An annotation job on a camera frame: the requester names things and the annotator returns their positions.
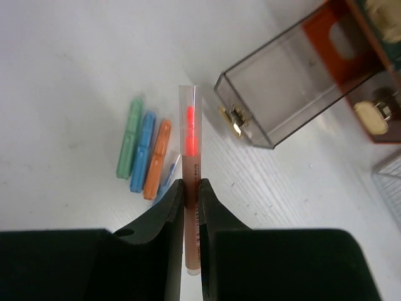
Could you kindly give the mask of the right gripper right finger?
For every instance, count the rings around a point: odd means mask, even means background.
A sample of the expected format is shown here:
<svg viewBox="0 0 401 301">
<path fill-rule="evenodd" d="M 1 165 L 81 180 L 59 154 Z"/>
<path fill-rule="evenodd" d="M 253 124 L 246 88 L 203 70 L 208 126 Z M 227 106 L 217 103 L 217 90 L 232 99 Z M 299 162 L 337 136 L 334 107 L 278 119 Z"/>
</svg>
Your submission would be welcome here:
<svg viewBox="0 0 401 301">
<path fill-rule="evenodd" d="M 204 300 L 380 300 L 360 245 L 341 229 L 254 230 L 199 185 Z"/>
</svg>

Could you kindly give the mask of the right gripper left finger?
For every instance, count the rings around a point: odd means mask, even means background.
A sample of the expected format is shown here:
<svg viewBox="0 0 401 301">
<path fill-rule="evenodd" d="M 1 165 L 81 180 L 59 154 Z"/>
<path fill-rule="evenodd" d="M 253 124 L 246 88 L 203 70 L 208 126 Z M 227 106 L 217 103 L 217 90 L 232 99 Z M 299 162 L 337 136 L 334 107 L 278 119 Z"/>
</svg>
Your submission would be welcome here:
<svg viewBox="0 0 401 301">
<path fill-rule="evenodd" d="M 178 300 L 184 183 L 115 232 L 1 233 L 2 300 Z"/>
</svg>

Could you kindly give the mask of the orange chalk stick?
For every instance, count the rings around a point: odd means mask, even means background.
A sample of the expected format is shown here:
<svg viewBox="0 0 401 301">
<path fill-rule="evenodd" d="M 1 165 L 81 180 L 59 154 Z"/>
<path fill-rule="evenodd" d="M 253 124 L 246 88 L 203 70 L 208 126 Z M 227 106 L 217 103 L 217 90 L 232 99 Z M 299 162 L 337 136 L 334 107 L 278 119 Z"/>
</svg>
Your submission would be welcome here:
<svg viewBox="0 0 401 301">
<path fill-rule="evenodd" d="M 155 142 L 154 153 L 143 189 L 143 197 L 146 200 L 153 201 L 157 195 L 171 130 L 172 122 L 169 119 L 161 121 Z"/>
</svg>

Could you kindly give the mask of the green chalk stick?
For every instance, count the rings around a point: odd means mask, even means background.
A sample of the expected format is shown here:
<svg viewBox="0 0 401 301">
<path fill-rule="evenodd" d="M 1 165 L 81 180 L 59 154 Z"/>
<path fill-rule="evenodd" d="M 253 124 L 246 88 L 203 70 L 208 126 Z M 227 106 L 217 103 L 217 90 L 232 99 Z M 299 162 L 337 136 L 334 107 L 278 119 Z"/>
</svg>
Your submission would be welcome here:
<svg viewBox="0 0 401 301">
<path fill-rule="evenodd" d="M 128 179 L 132 173 L 133 156 L 137 143 L 140 122 L 142 120 L 143 99 L 134 98 L 130 103 L 127 123 L 120 149 L 116 176 L 119 179 Z"/>
</svg>

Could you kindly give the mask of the blue chalk stick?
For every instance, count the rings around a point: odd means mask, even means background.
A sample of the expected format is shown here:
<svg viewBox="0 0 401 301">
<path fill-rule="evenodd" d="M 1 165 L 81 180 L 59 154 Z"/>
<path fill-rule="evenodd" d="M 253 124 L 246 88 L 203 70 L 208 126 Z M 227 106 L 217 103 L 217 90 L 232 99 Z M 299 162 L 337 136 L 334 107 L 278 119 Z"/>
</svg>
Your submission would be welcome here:
<svg viewBox="0 0 401 301">
<path fill-rule="evenodd" d="M 151 110 L 147 111 L 143 118 L 140 138 L 138 141 L 137 151 L 135 153 L 135 158 L 133 162 L 132 176 L 130 182 L 130 191 L 133 193 L 140 193 L 143 189 L 155 122 L 155 112 Z"/>
</svg>

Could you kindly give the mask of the light orange marker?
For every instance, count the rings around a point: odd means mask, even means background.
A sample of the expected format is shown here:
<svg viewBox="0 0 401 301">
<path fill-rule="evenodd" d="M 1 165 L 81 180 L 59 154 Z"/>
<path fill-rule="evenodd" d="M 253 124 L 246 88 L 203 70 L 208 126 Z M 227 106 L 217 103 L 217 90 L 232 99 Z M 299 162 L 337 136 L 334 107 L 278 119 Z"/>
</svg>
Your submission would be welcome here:
<svg viewBox="0 0 401 301">
<path fill-rule="evenodd" d="M 202 96 L 201 88 L 179 87 L 180 153 L 184 182 L 184 250 L 187 273 L 201 273 L 198 195 L 201 180 Z"/>
</svg>

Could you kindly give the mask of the teal mini drawer chest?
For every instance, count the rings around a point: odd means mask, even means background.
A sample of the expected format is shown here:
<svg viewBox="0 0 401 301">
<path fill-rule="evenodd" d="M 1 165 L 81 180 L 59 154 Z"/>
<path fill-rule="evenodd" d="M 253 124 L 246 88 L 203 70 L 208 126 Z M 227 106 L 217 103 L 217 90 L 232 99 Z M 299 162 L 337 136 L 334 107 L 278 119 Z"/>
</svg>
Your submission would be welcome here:
<svg viewBox="0 0 401 301">
<path fill-rule="evenodd" d="M 299 23 L 339 91 L 328 98 L 325 108 L 341 98 L 358 107 L 360 88 L 371 88 L 379 75 L 389 80 L 368 99 L 372 114 L 356 113 L 374 143 L 400 143 L 400 1 L 325 1 Z M 330 40 L 338 24 L 356 51 L 346 58 Z"/>
</svg>

